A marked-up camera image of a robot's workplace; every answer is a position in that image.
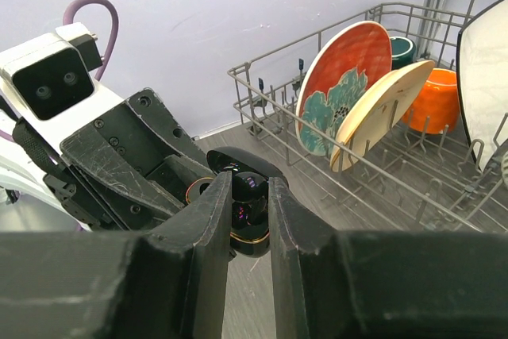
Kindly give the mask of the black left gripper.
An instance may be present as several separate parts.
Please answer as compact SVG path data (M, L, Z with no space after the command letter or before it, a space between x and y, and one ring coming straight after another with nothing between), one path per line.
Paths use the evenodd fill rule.
M53 148L20 117L13 140L44 173L63 209L93 230L148 230L189 203L199 181L214 180L206 154L145 88L98 116L69 117Z

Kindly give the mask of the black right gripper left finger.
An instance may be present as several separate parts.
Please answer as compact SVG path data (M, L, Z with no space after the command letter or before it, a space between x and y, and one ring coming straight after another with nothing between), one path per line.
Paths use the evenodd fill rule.
M4 233L4 338L219 338L231 175L150 231Z

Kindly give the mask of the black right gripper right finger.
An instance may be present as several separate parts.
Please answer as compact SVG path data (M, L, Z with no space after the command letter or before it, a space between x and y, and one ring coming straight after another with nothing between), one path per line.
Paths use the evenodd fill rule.
M339 230L269 182L279 338L504 338L507 238Z

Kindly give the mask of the black earbud charging case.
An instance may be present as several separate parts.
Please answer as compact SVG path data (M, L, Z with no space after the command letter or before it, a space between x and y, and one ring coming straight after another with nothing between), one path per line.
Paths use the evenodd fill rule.
M242 148L224 146L205 155L206 164L187 157L181 159L181 179L186 184L186 202L204 192L221 172L232 173L231 251L259 258L269 251L269 179L286 180L271 162Z

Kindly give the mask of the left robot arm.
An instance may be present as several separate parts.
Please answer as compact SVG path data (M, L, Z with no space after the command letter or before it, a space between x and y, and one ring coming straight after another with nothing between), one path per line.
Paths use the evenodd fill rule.
M94 93L43 121L3 87L19 113L1 117L1 186L86 230L145 230L198 198L214 178L205 153L151 89Z

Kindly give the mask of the beige plate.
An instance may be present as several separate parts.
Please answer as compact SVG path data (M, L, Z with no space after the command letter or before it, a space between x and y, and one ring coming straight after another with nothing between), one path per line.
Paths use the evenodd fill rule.
M391 130L412 105L434 67L432 60L423 60L390 71L362 95L336 134L336 142L352 153L333 146L329 161L333 172L350 168Z

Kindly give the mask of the orange mug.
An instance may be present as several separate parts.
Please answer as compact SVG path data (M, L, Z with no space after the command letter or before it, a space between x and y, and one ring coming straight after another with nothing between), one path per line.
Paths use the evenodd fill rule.
M457 78L454 71L434 68L402 121L427 134L452 132L460 114Z

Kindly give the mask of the striped grey white bowl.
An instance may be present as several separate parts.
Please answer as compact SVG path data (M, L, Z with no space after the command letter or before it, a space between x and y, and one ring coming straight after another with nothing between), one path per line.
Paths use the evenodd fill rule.
M505 187L508 187L508 152L505 152L502 156L500 161L500 169Z

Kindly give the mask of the red teal floral plate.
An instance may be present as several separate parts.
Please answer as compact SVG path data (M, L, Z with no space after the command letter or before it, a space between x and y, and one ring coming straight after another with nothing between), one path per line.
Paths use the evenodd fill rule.
M317 54L298 95L295 133L315 156L330 156L337 131L349 111L391 70L387 30L375 21L342 29Z

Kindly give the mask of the teal mug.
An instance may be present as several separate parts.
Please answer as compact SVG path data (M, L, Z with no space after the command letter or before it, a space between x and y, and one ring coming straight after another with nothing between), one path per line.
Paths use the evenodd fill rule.
M416 45L407 37L390 37L391 69L396 70L414 62Z

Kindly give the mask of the white square plate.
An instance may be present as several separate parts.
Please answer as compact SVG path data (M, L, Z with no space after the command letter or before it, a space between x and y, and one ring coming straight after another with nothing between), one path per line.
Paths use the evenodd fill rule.
M456 70L464 131L483 170L507 140L507 0L491 4L460 30Z

